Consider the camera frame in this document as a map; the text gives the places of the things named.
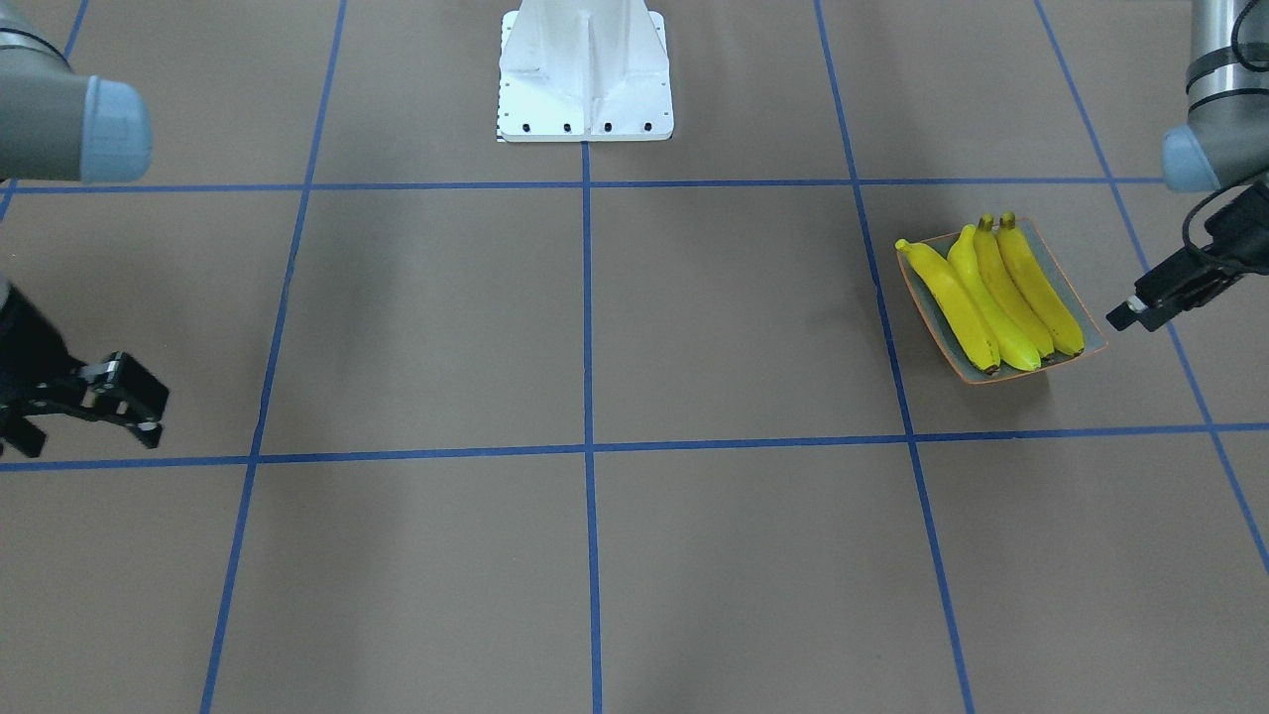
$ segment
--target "black cable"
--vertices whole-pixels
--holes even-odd
[[[4,34],[4,33],[16,34],[16,36],[20,36],[20,37],[25,37],[28,39],[34,39],[36,42],[38,42],[38,43],[43,44],[44,47],[47,47],[49,52],[52,52],[53,55],[57,55],[57,58],[61,60],[67,67],[71,66],[71,63],[66,61],[66,55],[62,55],[61,49],[53,47],[52,43],[49,43],[47,39],[44,39],[43,37],[39,37],[38,34],[36,34],[33,32],[27,32],[24,29],[18,29],[15,27],[0,27],[0,34]]]
[[[1247,19],[1251,10],[1260,4],[1260,0],[1251,0],[1247,3],[1242,11],[1239,13],[1239,18],[1233,20],[1233,32],[1230,33],[1230,49],[1233,51],[1233,58],[1239,61],[1247,71],[1251,72],[1269,72],[1269,65],[1253,65],[1242,55],[1242,43],[1239,42],[1239,32],[1242,29],[1242,20]]]
[[[1220,197],[1222,193],[1232,190],[1232,189],[1242,185],[1244,183],[1246,183],[1246,181],[1249,181],[1249,180],[1251,180],[1251,179],[1254,179],[1254,178],[1256,178],[1256,176],[1259,176],[1259,175],[1261,175],[1264,172],[1265,172],[1265,169],[1263,169],[1263,167],[1258,169],[1256,172],[1254,172],[1254,174],[1247,174],[1247,175],[1245,175],[1245,176],[1235,180],[1233,183],[1230,183],[1230,184],[1227,184],[1227,185],[1225,185],[1222,188],[1218,188],[1217,190],[1214,190],[1213,193],[1211,193],[1207,198],[1199,200],[1198,205],[1194,205],[1193,208],[1190,208],[1190,212],[1185,214],[1185,221],[1181,222],[1181,242],[1185,243],[1185,247],[1190,251],[1190,254],[1198,256],[1199,260],[1207,263],[1208,265],[1212,265],[1212,266],[1216,266],[1216,268],[1223,268],[1226,270],[1232,270],[1235,273],[1256,273],[1256,274],[1261,274],[1261,275],[1269,274],[1269,268],[1250,268],[1250,266],[1247,266],[1246,264],[1244,264],[1240,260],[1232,260],[1232,259],[1228,259],[1228,257],[1220,257],[1217,255],[1212,255],[1211,252],[1203,250],[1198,245],[1194,245],[1194,241],[1190,240],[1190,236],[1189,236],[1189,226],[1190,226],[1190,223],[1194,222],[1194,217],[1198,216],[1199,211],[1202,211],[1204,207],[1207,207],[1208,203],[1211,203],[1212,200],[1216,200],[1217,197]]]

